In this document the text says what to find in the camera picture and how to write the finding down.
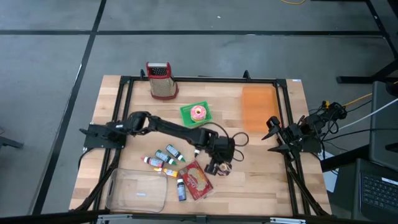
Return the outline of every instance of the green plate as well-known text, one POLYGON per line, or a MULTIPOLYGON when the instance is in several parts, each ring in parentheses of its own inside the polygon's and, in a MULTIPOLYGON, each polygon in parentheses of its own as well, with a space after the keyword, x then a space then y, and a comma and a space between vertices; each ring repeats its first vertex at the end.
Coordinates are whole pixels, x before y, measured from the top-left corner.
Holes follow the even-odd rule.
POLYGON ((181 112, 181 117, 182 117, 182 120, 183 120, 185 126, 196 126, 196 125, 203 124, 203 123, 206 123, 208 121, 211 121, 211 113, 210 113, 210 109, 209 109, 209 105, 207 104, 207 101, 203 101, 203 102, 199 102, 199 103, 194 103, 194 104, 191 104, 191 105, 183 106, 183 107, 180 108, 180 112, 181 112), (202 106, 202 107, 204 107, 206 109, 206 118, 201 120, 201 121, 194 122, 191 119, 191 109, 194 106, 197 106, 197 105, 200 105, 200 106, 202 106))

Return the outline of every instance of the pink donut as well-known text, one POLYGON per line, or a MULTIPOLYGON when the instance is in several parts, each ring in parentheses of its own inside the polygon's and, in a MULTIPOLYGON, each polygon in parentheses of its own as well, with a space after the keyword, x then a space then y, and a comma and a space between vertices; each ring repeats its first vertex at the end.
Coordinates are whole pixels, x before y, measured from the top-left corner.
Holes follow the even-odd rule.
POLYGON ((194 106, 191 109, 191 119, 193 121, 201 121, 206 118, 206 109, 202 106, 194 106))

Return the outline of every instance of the yellow cable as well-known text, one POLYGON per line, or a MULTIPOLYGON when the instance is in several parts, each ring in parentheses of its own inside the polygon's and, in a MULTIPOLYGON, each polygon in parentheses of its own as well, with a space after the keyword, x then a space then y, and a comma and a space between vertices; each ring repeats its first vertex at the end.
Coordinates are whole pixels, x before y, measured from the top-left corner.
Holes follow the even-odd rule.
POLYGON ((300 2, 288 2, 288 1, 285 1, 285 0, 280 0, 280 1, 282 1, 282 2, 284 2, 286 4, 295 4, 295 5, 303 4, 305 2, 305 0, 300 1, 300 2))
POLYGON ((371 96, 371 95, 372 95, 372 93, 369 93, 369 94, 367 94, 367 95, 361 96, 361 97, 359 97, 359 98, 356 99, 356 100, 353 100, 353 101, 351 101, 351 102, 349 102, 349 103, 344 104, 344 106, 352 105, 353 103, 355 103, 355 102, 357 102, 357 101, 359 101, 359 100, 362 100, 363 98, 366 98, 366 97, 371 96))

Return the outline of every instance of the laptop keyboard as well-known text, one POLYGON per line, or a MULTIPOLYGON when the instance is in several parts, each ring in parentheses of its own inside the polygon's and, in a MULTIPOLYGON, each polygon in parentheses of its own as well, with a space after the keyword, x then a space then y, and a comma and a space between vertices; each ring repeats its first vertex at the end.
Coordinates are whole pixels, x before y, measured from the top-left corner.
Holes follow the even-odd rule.
POLYGON ((362 202, 398 213, 398 182, 364 173, 361 177, 362 202))

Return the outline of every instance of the clear plastic container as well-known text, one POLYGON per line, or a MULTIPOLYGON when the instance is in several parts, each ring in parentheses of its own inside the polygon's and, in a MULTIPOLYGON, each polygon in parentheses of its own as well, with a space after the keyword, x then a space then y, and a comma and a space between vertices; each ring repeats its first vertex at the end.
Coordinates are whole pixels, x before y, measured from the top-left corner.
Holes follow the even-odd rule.
POLYGON ((116 169, 110 177, 106 207, 110 210, 160 212, 163 210, 167 176, 163 172, 116 169))

